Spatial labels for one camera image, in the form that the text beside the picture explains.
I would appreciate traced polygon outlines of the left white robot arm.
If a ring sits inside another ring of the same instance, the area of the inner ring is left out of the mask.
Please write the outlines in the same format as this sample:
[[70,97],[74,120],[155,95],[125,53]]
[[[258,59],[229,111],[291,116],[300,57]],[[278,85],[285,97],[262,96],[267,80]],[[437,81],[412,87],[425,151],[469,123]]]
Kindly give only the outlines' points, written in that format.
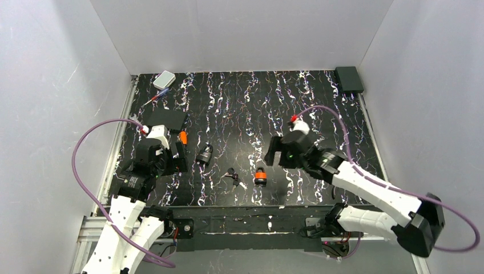
[[163,234],[172,237],[172,244],[176,244],[178,228],[173,211],[166,207],[145,208],[157,177],[174,166],[167,138],[143,139],[135,156],[121,177],[124,183],[113,196],[110,209],[100,207],[106,222],[82,273],[135,273],[143,260],[176,267],[167,257],[150,251]]

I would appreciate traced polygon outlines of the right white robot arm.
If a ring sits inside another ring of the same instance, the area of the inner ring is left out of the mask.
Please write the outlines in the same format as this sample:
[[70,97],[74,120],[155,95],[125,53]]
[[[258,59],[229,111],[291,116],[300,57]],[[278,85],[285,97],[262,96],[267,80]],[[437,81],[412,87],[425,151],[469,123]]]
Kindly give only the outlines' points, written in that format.
[[325,216],[326,227],[395,240],[416,256],[430,256],[445,226],[438,196],[432,193],[420,198],[411,196],[368,172],[357,171],[344,154],[318,148],[304,131],[273,136],[264,157],[267,165],[273,165],[277,152],[281,154],[279,166],[282,168],[300,168],[311,177],[348,190],[377,208],[363,210],[338,203]]

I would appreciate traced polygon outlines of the black keys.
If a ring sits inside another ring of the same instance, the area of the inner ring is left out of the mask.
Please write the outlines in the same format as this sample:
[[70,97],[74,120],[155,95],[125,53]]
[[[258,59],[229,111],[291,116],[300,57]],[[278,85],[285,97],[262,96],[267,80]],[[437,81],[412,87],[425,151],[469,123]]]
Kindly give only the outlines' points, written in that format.
[[248,187],[244,182],[241,181],[239,174],[235,172],[234,168],[229,168],[227,171],[221,176],[221,179],[231,179],[232,180],[232,192],[234,192],[238,187],[241,187],[243,190],[247,190]]

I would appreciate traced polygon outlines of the orange black padlock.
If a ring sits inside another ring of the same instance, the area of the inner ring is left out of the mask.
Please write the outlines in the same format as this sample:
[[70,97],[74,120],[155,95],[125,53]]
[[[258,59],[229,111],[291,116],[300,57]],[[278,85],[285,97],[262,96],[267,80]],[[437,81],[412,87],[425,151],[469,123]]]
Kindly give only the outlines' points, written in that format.
[[263,167],[257,167],[254,175],[254,184],[256,186],[265,187],[267,185],[267,174]]

